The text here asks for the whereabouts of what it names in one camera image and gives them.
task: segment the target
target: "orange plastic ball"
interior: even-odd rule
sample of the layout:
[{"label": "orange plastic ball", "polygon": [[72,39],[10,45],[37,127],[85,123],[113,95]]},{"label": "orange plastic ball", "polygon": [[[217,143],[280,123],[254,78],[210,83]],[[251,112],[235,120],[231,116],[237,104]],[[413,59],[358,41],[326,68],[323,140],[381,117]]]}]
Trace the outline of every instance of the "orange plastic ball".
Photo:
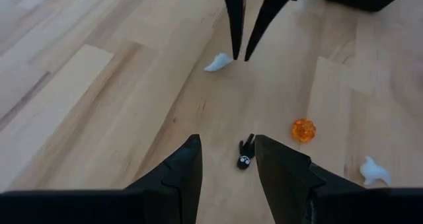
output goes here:
[{"label": "orange plastic ball", "polygon": [[312,121],[298,119],[292,125],[292,136],[300,142],[311,141],[316,133],[316,127]]}]

